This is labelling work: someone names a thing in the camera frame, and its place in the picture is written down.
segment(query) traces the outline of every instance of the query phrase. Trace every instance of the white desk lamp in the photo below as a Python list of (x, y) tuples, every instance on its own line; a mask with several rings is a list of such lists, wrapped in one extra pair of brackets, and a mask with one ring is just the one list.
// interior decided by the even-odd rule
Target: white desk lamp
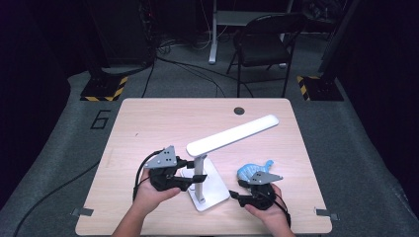
[(194, 174), (208, 175), (203, 183), (193, 184), (188, 188), (188, 192), (198, 211), (206, 210), (230, 197), (228, 188), (222, 181), (215, 166), (210, 159), (206, 159), (208, 153), (271, 128), (278, 123), (279, 120), (275, 116), (268, 115), (187, 145), (186, 150), (188, 154), (194, 157), (195, 169), (182, 169), (182, 176), (193, 177)]

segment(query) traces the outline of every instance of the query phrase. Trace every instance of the black chair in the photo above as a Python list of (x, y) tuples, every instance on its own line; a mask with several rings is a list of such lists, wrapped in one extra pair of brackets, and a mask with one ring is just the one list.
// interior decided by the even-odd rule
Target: black chair
[[(240, 97), (241, 84), (280, 79), (285, 79), (282, 97), (285, 96), (295, 40), (304, 28), (305, 22), (306, 17), (302, 13), (271, 14), (252, 20), (234, 36), (235, 52), (226, 73), (229, 73), (231, 65), (238, 65), (237, 98)], [(277, 64), (287, 66), (285, 78), (264, 79), (246, 83), (240, 80), (241, 66), (268, 66), (266, 70), (269, 70), (272, 65)]]

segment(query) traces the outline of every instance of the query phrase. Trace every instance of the black base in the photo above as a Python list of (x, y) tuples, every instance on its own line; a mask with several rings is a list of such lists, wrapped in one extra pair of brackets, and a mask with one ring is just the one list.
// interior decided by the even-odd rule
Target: black base
[(100, 76), (91, 77), (81, 97), (113, 97), (119, 90), (121, 81), (125, 78), (122, 75), (112, 75), (106, 72)]
[(310, 101), (344, 101), (333, 81), (316, 77), (302, 77), (302, 81)]

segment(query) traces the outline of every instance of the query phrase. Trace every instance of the blue object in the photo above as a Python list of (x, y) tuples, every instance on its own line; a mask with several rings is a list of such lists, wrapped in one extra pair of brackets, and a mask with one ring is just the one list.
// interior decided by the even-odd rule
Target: blue object
[(272, 166), (272, 164), (274, 164), (274, 161), (269, 160), (266, 162), (265, 166), (259, 166), (255, 164), (244, 165), (238, 169), (237, 177), (240, 180), (249, 182), (250, 178), (252, 178), (252, 176), (258, 171), (269, 173), (269, 168)]

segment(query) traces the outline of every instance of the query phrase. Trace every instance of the wall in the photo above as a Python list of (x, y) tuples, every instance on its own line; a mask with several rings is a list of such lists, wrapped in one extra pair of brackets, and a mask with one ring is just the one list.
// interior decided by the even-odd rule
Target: wall
[(28, 6), (0, 9), (0, 206), (31, 167), (69, 96), (60, 66)]
[(419, 216), (419, 17), (407, 3), (369, 0), (352, 20), (338, 78)]

